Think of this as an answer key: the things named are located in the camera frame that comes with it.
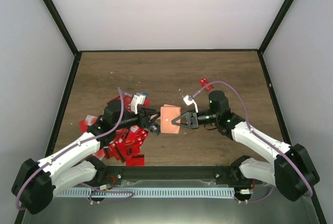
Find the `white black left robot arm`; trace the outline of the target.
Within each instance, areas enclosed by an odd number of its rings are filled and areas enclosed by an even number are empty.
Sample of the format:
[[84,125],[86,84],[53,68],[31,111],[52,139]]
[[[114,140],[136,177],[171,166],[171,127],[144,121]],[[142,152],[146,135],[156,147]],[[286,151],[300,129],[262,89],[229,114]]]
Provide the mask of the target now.
[[66,189],[89,181],[103,183],[104,164],[94,153],[107,147],[116,138],[117,130],[133,126],[148,129],[159,116],[158,110],[138,107],[127,111],[119,99],[110,101],[77,140],[45,158],[27,159],[21,164],[11,188],[16,208],[37,214]]

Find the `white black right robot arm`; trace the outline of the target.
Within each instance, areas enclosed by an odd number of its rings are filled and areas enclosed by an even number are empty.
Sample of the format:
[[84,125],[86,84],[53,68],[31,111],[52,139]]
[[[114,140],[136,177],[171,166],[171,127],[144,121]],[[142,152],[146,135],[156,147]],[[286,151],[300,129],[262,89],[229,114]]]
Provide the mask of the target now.
[[307,149],[276,140],[251,126],[229,107],[228,98],[221,90],[208,95],[209,108],[187,111],[172,120],[172,124],[189,129],[213,124],[218,132],[241,143],[262,156],[263,162],[243,156],[231,171],[232,180],[242,184],[248,179],[269,183],[288,200],[312,197],[313,187],[320,181],[319,174]]

